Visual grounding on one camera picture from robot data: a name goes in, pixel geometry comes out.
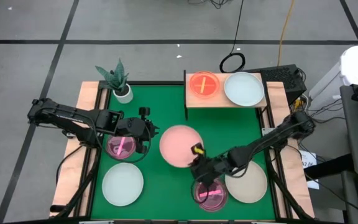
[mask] pink stick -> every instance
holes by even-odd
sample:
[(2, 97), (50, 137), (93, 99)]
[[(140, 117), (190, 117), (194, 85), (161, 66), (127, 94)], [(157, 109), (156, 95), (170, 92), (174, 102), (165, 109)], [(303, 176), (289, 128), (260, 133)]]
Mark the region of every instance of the pink stick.
[(118, 147), (118, 152), (117, 152), (118, 156), (121, 154), (122, 147), (124, 145), (124, 141), (125, 141), (125, 137), (122, 137), (121, 142), (119, 143), (119, 147)]
[[(216, 194), (219, 194), (219, 193), (221, 193), (221, 191), (220, 191), (220, 190), (214, 190), (214, 191), (210, 191), (210, 192), (208, 192), (208, 195), (216, 195)], [(205, 197), (205, 196), (206, 196), (206, 192), (205, 192), (205, 193), (200, 194), (199, 196), (200, 196), (200, 197)]]

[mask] white plate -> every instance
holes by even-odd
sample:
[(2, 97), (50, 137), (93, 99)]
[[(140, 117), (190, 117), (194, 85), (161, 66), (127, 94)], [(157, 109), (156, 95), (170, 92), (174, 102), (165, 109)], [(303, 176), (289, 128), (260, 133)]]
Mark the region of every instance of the white plate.
[[(240, 171), (234, 176), (240, 176), (242, 172)], [(233, 178), (225, 175), (224, 181), (227, 191), (240, 202), (254, 203), (266, 194), (267, 178), (265, 172), (253, 161), (249, 163), (244, 176)]]
[(134, 164), (120, 163), (107, 171), (102, 182), (104, 198), (115, 206), (136, 201), (143, 189), (143, 175)]
[(262, 82), (247, 72), (236, 72), (227, 77), (224, 93), (229, 100), (240, 106), (254, 106), (265, 96)]

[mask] succulent plant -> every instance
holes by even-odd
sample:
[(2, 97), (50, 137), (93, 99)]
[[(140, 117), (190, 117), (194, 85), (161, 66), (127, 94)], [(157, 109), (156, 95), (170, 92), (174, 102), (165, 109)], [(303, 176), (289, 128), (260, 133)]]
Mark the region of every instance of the succulent plant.
[(128, 75), (125, 75), (124, 66), (122, 65), (121, 59), (118, 60), (118, 64), (115, 71), (106, 71), (104, 68), (95, 66), (97, 71), (104, 77), (108, 85), (116, 91), (122, 92), (127, 83)]

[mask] gray floor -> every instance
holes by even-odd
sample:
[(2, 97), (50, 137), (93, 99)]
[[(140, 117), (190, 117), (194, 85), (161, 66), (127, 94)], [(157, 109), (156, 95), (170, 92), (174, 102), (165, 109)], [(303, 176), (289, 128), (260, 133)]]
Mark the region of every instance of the gray floor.
[[(245, 0), (239, 26), (240, 40), (278, 40), (290, 0)], [(346, 0), (358, 26), (358, 0)], [(26, 114), (38, 98), (47, 78), (74, 0), (0, 1), (0, 40), (30, 40), (0, 44), (0, 205), (28, 130)], [(175, 40), (170, 44), (107, 45), (65, 44), (47, 96), (75, 105), (82, 81), (100, 80), (95, 65), (113, 68), (121, 58), (131, 80), (181, 80), (182, 71), (219, 71), (219, 63), (231, 44), (207, 40), (234, 38), (239, 0), (220, 10), (210, 3), (189, 5), (186, 0), (79, 0), (68, 40)], [(202, 40), (182, 44), (184, 40)], [(282, 64), (295, 63), (315, 83), (338, 61), (344, 50), (358, 44), (340, 0), (297, 0), (287, 27), (286, 40), (310, 40), (284, 45)], [(309, 45), (313, 40), (349, 40), (328, 45)], [(239, 44), (235, 50), (247, 58), (245, 69), (277, 63), (278, 45)], [(227, 62), (234, 69), (235, 58)], [(55, 169), (62, 159), (66, 139), (59, 131), (37, 128), (4, 221), (48, 217), (55, 190)], [(349, 152), (343, 121), (318, 126), (305, 140), (309, 150), (333, 158)], [(340, 182), (324, 180), (338, 191)], [(325, 205), (324, 191), (311, 191), (319, 218), (337, 221), (341, 203)]]

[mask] light blue plate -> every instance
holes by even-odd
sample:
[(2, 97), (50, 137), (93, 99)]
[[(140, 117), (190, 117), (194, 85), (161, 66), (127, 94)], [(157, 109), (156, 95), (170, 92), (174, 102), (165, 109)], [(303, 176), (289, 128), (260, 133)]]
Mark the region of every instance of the light blue plate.
[(240, 106), (255, 106), (265, 96), (262, 82), (251, 73), (236, 72), (224, 82), (224, 93)]

